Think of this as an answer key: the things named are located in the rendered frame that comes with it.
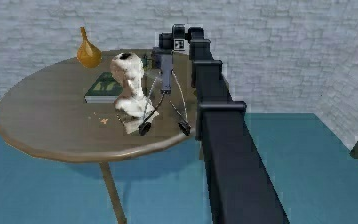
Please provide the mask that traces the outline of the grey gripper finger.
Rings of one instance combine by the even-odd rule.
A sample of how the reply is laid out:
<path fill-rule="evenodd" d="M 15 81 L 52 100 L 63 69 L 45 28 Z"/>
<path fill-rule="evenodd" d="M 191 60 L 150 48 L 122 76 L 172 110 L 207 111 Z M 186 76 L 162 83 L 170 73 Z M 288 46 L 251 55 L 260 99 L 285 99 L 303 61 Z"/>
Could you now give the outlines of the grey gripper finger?
<path fill-rule="evenodd" d="M 188 120 L 188 112 L 184 92 L 181 88 L 179 79 L 174 71 L 170 72 L 170 78 L 172 79 L 172 93 L 170 97 L 170 105 L 175 111 L 178 127 L 185 136 L 191 134 L 191 125 Z"/>
<path fill-rule="evenodd" d="M 149 76 L 149 79 L 152 80 L 152 84 L 149 86 L 145 86 L 146 97 L 144 98 L 144 112 L 143 112 L 143 122 L 139 125 L 139 134 L 144 136 L 151 128 L 151 123 L 154 117 L 158 114 L 157 109 L 160 107 L 164 96 L 161 96 L 159 103 L 154 106 L 153 105 L 153 94 L 156 86 L 162 81 L 158 76 Z"/>

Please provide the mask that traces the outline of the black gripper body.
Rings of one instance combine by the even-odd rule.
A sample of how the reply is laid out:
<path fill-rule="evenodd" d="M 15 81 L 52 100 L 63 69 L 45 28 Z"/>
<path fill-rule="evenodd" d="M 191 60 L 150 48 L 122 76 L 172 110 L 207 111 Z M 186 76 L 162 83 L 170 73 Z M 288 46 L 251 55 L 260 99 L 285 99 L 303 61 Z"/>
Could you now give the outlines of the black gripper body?
<path fill-rule="evenodd" d="M 173 71 L 173 55 L 171 50 L 158 47 L 152 49 L 153 68 L 161 71 L 162 94 L 171 93 L 171 74 Z"/>

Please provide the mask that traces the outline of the white bust of a man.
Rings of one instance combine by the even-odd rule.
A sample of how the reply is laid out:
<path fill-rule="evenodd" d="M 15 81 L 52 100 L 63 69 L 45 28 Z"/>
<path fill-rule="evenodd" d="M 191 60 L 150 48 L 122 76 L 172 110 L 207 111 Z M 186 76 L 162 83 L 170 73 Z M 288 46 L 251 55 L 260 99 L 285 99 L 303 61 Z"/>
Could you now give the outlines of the white bust of a man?
<path fill-rule="evenodd" d="M 146 97 L 142 88 L 143 63 L 133 52 L 120 53 L 112 59 L 110 72 L 123 88 L 114 101 L 115 111 L 123 121 L 126 133 L 131 134 L 143 122 Z"/>

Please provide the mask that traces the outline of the small green object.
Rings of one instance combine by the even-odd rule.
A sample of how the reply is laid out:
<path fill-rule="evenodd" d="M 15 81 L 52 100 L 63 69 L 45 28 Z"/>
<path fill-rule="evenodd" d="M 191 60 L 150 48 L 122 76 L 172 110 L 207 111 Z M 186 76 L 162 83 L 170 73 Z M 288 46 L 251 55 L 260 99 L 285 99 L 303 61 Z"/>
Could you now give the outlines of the small green object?
<path fill-rule="evenodd" d="M 141 57 L 141 61 L 143 63 L 143 69 L 144 70 L 150 70 L 153 68 L 153 59 L 151 56 L 148 56 L 147 54 L 144 54 Z"/>

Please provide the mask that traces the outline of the green book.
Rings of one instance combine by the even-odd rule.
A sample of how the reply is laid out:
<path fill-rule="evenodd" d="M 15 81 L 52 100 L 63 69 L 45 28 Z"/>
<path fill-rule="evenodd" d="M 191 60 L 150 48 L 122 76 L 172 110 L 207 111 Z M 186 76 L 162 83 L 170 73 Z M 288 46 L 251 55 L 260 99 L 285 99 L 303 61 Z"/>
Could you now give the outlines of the green book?
<path fill-rule="evenodd" d="M 111 72 L 103 72 L 84 95 L 87 103 L 113 103 L 123 88 Z"/>

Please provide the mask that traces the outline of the round brown wooden table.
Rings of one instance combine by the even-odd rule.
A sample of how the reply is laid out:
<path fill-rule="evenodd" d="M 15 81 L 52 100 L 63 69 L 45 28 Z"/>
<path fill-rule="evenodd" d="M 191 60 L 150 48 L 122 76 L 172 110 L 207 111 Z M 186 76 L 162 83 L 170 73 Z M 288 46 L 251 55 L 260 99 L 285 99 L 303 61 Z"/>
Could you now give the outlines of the round brown wooden table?
<path fill-rule="evenodd" d="M 127 224 L 109 163 L 163 151 L 187 140 L 169 103 L 180 108 L 185 100 L 188 121 L 194 125 L 196 97 L 189 57 L 176 53 L 174 69 L 180 85 L 165 98 L 149 133 L 128 135 L 111 103 L 84 101 L 84 94 L 110 69 L 111 59 L 118 53 L 104 52 L 103 61 L 94 69 L 71 58 L 22 79 L 0 100 L 0 135 L 8 145 L 32 157 L 99 164 L 118 224 Z"/>

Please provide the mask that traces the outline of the golden brown vase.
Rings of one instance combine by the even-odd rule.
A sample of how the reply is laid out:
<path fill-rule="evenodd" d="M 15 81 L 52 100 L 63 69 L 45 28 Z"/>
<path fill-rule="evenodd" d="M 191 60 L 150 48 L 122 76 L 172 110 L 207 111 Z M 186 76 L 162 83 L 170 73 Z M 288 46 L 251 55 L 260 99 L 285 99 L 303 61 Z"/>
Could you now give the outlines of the golden brown vase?
<path fill-rule="evenodd" d="M 87 37 L 84 27 L 80 28 L 82 43 L 77 51 L 77 60 L 86 68 L 97 67 L 102 60 L 101 51 Z"/>

